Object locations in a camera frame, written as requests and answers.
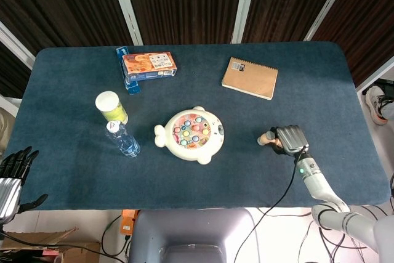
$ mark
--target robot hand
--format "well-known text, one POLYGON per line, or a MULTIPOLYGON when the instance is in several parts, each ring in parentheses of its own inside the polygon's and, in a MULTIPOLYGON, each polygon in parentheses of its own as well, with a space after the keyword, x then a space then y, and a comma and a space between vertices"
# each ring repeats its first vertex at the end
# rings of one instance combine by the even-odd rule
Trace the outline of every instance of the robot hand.
POLYGON ((308 141, 299 126, 271 127, 257 139, 257 143, 261 146, 269 144, 275 153, 296 158, 299 153, 306 153, 309 149, 308 141))
POLYGON ((29 155, 31 146, 5 158, 0 164, 0 225, 10 222, 16 213, 29 211, 42 204, 47 194, 36 201, 19 205, 19 196, 26 181, 30 166, 38 151, 29 155))

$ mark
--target plastic water bottle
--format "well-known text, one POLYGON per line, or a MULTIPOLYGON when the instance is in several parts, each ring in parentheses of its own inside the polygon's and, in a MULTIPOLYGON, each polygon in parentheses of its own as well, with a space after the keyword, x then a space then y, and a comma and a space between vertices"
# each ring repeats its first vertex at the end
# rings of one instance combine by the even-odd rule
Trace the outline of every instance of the plastic water bottle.
POLYGON ((140 153, 140 145, 132 135, 127 134, 126 127, 120 121, 113 120, 107 123, 107 136, 126 156, 136 157, 140 153))

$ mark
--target dark blue table cover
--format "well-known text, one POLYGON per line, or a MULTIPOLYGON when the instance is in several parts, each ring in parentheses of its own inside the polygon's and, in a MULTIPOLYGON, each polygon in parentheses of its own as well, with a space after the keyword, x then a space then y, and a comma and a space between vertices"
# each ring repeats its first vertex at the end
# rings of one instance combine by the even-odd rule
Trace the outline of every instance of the dark blue table cover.
MULTIPOLYGON (((172 53, 173 78, 124 88, 115 47, 50 48, 34 64, 7 153, 40 151, 22 202, 43 193, 40 209, 163 209, 271 206, 284 192, 293 159, 260 147, 272 126, 298 124, 310 153, 334 191, 348 204, 389 197, 387 177, 368 133, 346 59, 330 42, 136 46, 130 52, 172 53), (279 69, 273 100, 221 86, 230 57, 279 69), (95 107, 115 91, 129 114, 127 128, 141 144, 136 158, 105 137, 95 107), (225 129, 222 149, 207 166, 184 161, 154 143, 153 128, 177 112, 203 106, 225 129)), ((312 206, 296 175, 279 206, 312 206)))

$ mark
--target spiral notebook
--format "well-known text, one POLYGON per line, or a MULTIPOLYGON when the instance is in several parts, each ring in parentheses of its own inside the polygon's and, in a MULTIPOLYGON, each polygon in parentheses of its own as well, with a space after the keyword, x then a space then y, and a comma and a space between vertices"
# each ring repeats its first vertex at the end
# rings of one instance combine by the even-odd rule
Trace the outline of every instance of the spiral notebook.
POLYGON ((271 100, 277 76, 277 69, 232 57, 222 86, 271 100))

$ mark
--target white sneaker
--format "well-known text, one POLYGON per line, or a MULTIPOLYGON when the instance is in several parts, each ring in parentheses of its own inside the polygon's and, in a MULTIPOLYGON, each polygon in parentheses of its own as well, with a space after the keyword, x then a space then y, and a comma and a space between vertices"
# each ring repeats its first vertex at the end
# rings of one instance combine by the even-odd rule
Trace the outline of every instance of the white sneaker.
POLYGON ((384 97, 384 92, 379 86, 373 86, 368 89, 365 94, 365 102, 371 111, 371 118, 374 123, 383 126, 387 123, 387 119, 380 114, 380 98, 384 97))

